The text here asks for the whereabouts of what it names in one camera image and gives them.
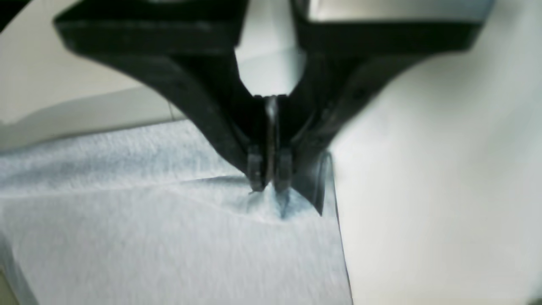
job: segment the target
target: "clamp jaw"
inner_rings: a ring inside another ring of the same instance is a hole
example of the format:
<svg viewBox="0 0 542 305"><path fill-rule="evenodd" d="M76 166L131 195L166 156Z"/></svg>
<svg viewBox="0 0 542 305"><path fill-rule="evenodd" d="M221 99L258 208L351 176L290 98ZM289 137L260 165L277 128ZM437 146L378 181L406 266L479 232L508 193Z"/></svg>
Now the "clamp jaw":
<svg viewBox="0 0 542 305"><path fill-rule="evenodd" d="M247 4L84 0L55 26L72 52L175 104L254 191L292 187L321 214L319 173L335 135L405 69L469 49L493 0L291 0L307 63L294 91L273 97L253 97L238 73Z"/></svg>

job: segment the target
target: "light blue fabric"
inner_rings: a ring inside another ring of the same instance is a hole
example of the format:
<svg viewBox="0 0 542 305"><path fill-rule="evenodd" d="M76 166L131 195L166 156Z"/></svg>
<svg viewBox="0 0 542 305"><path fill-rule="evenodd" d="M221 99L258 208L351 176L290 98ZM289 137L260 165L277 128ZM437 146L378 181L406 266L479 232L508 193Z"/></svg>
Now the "light blue fabric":
<svg viewBox="0 0 542 305"><path fill-rule="evenodd" d="M0 155L1 229L40 304L351 304L324 217L252 193L189 121Z"/></svg>

